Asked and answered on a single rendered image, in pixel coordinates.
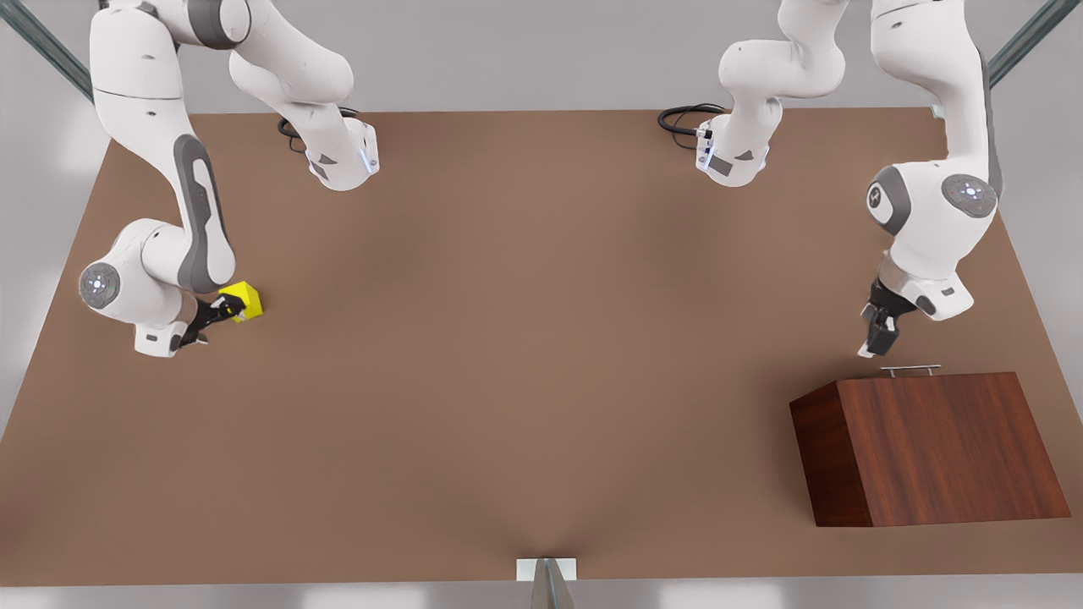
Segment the yellow square block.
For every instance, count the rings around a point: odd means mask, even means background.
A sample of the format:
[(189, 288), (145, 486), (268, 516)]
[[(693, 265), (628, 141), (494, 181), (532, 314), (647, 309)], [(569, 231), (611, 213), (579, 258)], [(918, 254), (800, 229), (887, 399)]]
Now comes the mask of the yellow square block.
[(229, 313), (236, 323), (263, 315), (260, 296), (248, 282), (236, 282), (219, 293), (227, 297)]

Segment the dark wooden drawer cabinet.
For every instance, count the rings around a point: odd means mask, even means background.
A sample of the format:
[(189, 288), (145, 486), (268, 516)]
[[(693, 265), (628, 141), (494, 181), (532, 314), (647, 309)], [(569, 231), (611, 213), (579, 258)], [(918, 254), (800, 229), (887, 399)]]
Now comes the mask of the dark wooden drawer cabinet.
[(790, 416), (819, 527), (1070, 517), (1013, 371), (839, 379)]

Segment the silver frame post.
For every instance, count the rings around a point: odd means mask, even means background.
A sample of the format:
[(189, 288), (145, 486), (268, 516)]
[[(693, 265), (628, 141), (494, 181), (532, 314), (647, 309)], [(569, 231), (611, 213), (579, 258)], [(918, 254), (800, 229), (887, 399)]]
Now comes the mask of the silver frame post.
[(0, 20), (49, 62), (86, 100), (93, 102), (91, 74), (22, 0), (0, 0)]
[(575, 609), (567, 582), (576, 580), (575, 558), (517, 559), (517, 581), (531, 582), (530, 609)]
[(1046, 0), (1039, 10), (1025, 22), (1009, 41), (999, 49), (999, 53), (987, 62), (989, 85), (993, 88), (1016, 67), (1036, 46), (1043, 41), (1064, 20), (1083, 3), (1083, 0)]

